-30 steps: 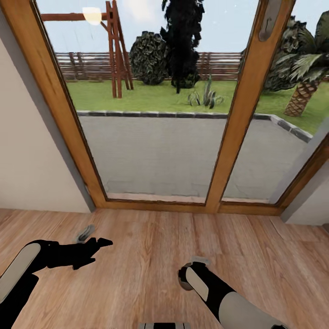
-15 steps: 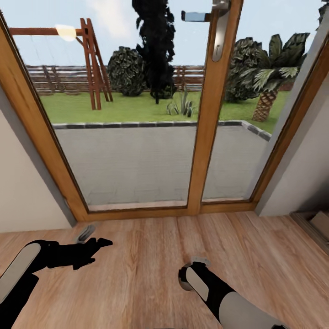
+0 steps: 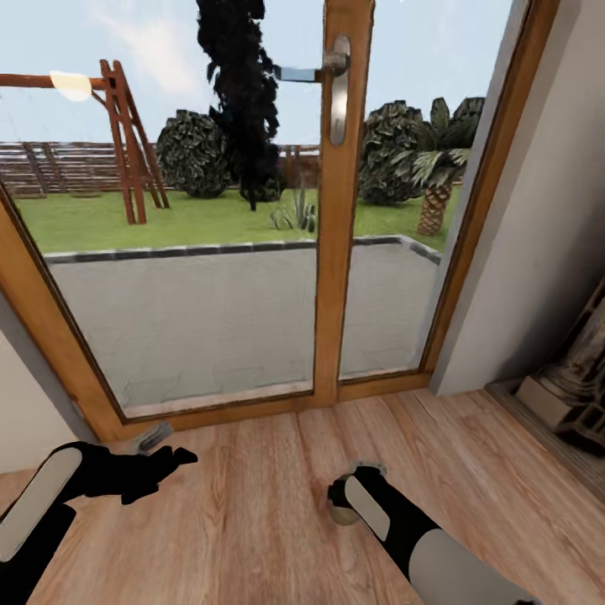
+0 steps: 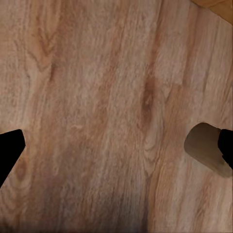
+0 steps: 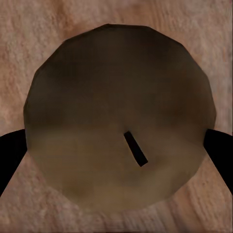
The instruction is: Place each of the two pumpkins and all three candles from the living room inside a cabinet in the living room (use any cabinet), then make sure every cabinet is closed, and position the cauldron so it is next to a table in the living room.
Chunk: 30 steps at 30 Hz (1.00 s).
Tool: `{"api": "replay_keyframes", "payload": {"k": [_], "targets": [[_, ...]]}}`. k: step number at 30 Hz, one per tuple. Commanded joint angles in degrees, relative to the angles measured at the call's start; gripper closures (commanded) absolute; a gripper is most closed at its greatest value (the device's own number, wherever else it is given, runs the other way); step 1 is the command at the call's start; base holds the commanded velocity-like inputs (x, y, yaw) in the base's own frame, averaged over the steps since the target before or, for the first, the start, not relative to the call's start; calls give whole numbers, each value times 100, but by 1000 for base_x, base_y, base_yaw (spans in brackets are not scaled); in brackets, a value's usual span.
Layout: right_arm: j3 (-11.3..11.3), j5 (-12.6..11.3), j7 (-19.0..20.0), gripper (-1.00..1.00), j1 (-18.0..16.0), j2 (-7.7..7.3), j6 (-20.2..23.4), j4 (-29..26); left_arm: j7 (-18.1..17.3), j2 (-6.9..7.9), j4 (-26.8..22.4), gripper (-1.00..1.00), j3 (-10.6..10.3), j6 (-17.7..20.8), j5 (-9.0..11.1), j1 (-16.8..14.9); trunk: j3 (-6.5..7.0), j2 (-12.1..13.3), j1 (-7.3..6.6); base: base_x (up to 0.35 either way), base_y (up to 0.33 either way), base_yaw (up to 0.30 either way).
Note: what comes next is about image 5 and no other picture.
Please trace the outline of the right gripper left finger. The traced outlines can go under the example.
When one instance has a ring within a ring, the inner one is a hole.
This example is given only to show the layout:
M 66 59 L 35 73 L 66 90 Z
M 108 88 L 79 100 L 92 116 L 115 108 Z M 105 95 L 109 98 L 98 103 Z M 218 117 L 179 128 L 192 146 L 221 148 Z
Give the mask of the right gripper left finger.
M 26 152 L 25 129 L 0 137 L 0 197 Z

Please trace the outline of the pillar candle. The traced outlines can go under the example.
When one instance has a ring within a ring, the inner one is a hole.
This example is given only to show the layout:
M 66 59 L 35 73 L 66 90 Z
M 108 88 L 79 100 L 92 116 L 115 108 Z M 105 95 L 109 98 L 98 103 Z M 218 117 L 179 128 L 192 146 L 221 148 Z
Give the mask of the pillar candle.
M 105 24 L 65 40 L 35 72 L 23 117 L 45 182 L 112 213 L 170 198 L 196 175 L 216 108 L 181 43 L 149 26 Z

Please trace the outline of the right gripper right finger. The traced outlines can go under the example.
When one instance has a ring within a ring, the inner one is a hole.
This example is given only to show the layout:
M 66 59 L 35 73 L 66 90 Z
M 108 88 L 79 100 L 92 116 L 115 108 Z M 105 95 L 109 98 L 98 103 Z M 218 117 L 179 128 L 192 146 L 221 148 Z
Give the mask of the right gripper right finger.
M 204 148 L 233 194 L 233 136 L 208 129 Z

